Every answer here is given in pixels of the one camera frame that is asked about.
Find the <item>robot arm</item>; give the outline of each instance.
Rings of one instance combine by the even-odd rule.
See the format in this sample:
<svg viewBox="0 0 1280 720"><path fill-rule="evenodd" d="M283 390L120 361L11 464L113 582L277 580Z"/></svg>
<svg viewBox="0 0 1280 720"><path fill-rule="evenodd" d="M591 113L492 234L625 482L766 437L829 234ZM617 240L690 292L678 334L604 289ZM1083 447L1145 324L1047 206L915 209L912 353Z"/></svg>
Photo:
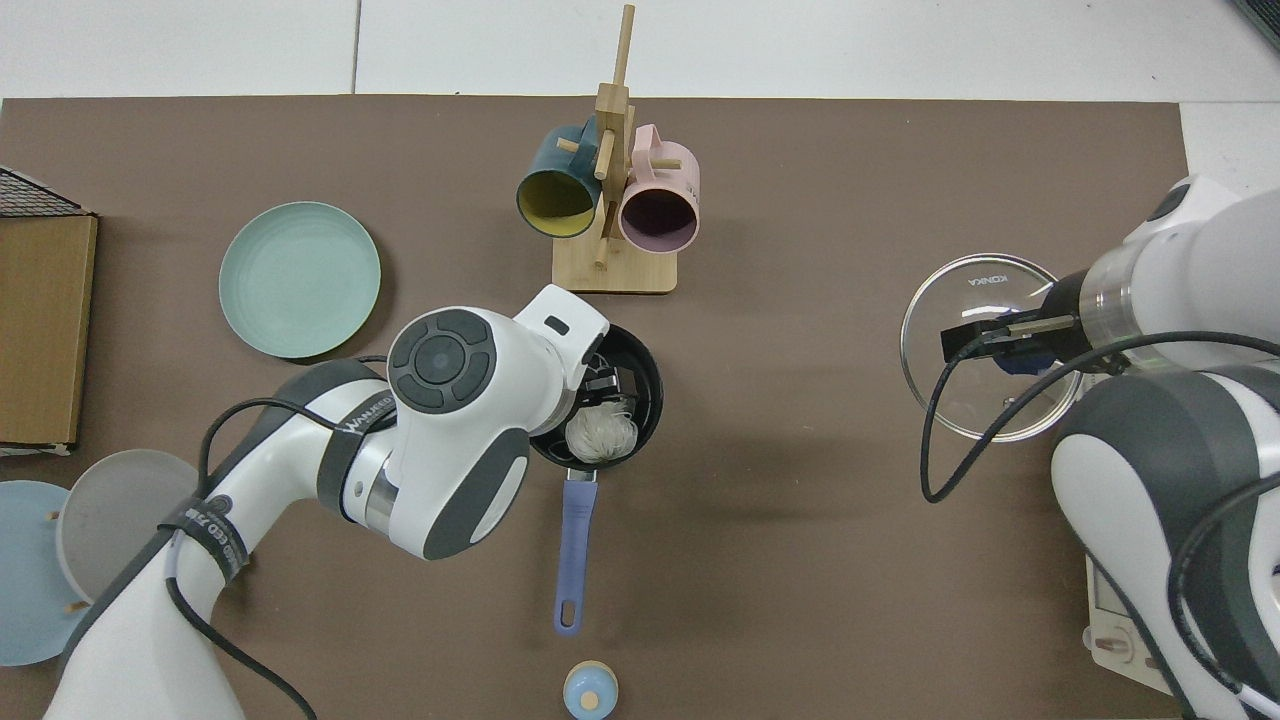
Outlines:
<svg viewBox="0 0 1280 720"><path fill-rule="evenodd" d="M502 519L530 434L571 413L584 360L608 329L554 286L515 319L472 307L422 315L392 346L390 387L352 360L285 383L276 397L333 427L264 411L197 507L224 516L244 552L285 507L310 497L416 556L460 552ZM392 407L397 423L387 427ZM243 717L210 643L165 588L175 577L207 619L229 578L197 543L170 548L170 537L159 533L86 615L46 717Z"/></svg>
<svg viewBox="0 0 1280 720"><path fill-rule="evenodd" d="M1268 359L1261 346L1280 342L1271 297L1277 233L1280 191L1239 200L1211 181L1188 178L1119 247L1056 283L1039 310L943 332L948 363L963 361L961 347L969 347L997 364L1047 356L1075 365L1123 342L1132 346L1123 355L1087 368L1166 370L1110 379L1076 402L1062 420L1052 477L1064 514L1187 716L1280 719L1280 606L1272 591L1280 492L1260 495L1210 530L1185 571L1184 607L1167 593L1171 557L1193 525L1233 491L1261 489L1261 478L1280 471L1280 375L1258 365ZM1144 336L1188 331L1248 336L1253 348L1137 345ZM1175 611L1189 616L1197 638L1184 637ZM1189 650L1196 644L1210 648L1225 675L1201 665Z"/></svg>

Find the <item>blue pan handle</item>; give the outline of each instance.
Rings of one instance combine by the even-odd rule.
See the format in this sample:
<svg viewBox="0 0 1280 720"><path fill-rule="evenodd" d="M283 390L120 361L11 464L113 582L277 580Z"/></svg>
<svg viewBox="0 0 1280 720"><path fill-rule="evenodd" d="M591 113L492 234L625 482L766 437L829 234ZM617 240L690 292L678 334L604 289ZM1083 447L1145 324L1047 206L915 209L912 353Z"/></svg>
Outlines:
<svg viewBox="0 0 1280 720"><path fill-rule="evenodd" d="M556 580L556 632L576 635L582 629L582 594L586 588L586 550L595 510L595 474L590 480L572 475L564 480L564 507L561 521L559 577Z"/></svg>

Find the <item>brown tabletop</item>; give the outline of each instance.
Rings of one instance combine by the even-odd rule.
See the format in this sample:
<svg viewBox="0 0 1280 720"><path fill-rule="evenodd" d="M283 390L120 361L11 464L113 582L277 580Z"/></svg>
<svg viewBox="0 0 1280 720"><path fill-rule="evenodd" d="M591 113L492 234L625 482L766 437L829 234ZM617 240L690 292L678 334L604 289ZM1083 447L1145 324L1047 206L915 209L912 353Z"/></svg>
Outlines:
<svg viewBox="0 0 1280 720"><path fill-rule="evenodd" d="M943 263L1010 252L1057 274L1117 243L1185 174L1178 108L828 100L635 101L698 155L703 229L668 296L591 296L649 345L652 442L602 473L585 623L552 629L563 473L535 460L486 542L426 564L316 503L289 510L214 624L321 717L567 714L580 660L614 717L1137 717L1174 703L1096 666L1084 561L1048 442L991 450L951 500L919 495L922 411L901 313ZM550 241L513 193L586 97L9 100L0 164L101 215L81 446L4 460L70 486L131 447L196 460L219 411L300 370L218 304L236 232L293 200L338 205L381 252L385 352L452 304L512 314ZM228 425L225 451L248 420ZM938 473L965 443L934 441ZM230 662L250 717L291 717ZM0 716L37 717L55 664L0 669Z"/></svg>

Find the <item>mug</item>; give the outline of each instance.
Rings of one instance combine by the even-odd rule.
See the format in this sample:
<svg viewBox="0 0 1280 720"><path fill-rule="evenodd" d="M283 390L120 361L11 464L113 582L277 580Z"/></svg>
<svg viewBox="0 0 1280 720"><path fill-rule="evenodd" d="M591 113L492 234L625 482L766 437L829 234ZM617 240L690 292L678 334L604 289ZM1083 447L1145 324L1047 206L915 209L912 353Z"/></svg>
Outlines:
<svg viewBox="0 0 1280 720"><path fill-rule="evenodd" d="M562 140L577 149L562 149ZM516 188L516 206L530 227L550 237L573 237L591 227L600 199L600 181L595 179L599 146L595 115L582 127L562 126L543 138Z"/></svg>
<svg viewBox="0 0 1280 720"><path fill-rule="evenodd" d="M654 165L673 165L663 169ZM698 237L698 159L678 142L663 141L658 128L636 128L631 177L618 205L618 228L645 252L678 252Z"/></svg>

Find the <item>dark teal mug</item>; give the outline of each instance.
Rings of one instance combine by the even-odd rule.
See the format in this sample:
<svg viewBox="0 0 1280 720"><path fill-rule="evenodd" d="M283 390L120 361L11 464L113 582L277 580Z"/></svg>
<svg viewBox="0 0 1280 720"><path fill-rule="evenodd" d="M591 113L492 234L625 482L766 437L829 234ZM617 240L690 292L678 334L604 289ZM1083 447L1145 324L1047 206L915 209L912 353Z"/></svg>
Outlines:
<svg viewBox="0 0 1280 720"><path fill-rule="evenodd" d="M534 161L516 188L516 206L535 231L550 237L582 234L595 219L600 181L595 179L595 115L582 127L561 126L543 138ZM559 146L577 145L576 151Z"/></svg>

